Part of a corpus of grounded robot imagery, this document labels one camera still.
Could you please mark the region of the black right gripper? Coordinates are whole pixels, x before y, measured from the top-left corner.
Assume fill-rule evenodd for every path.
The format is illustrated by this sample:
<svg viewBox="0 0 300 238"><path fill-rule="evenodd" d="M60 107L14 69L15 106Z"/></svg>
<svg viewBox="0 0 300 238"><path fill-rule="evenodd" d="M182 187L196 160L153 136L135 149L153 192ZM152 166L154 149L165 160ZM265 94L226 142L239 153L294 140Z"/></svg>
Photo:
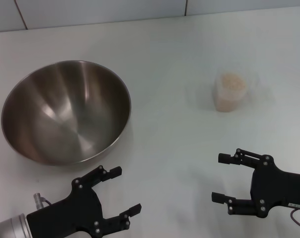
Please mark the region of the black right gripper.
<svg viewBox="0 0 300 238"><path fill-rule="evenodd" d="M254 169L251 179L251 199L236 199L212 192L212 202L226 204L229 215L267 217L276 206L300 210L300 174L280 170L269 155L259 155L236 149L233 156L219 153L222 164L243 165Z"/></svg>

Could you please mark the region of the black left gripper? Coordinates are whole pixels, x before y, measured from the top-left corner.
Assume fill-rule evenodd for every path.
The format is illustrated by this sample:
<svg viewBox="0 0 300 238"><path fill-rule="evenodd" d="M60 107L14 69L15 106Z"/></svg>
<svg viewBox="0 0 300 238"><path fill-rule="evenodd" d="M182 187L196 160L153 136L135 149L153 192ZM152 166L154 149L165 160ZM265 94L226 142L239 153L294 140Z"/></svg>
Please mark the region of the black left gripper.
<svg viewBox="0 0 300 238"><path fill-rule="evenodd" d="M140 214L137 204L112 218L103 218L101 204L92 187L122 175L122 168L109 171L98 166L72 182L71 193L63 200L27 215L34 238L65 238L83 231L93 238L128 230L130 218Z"/></svg>

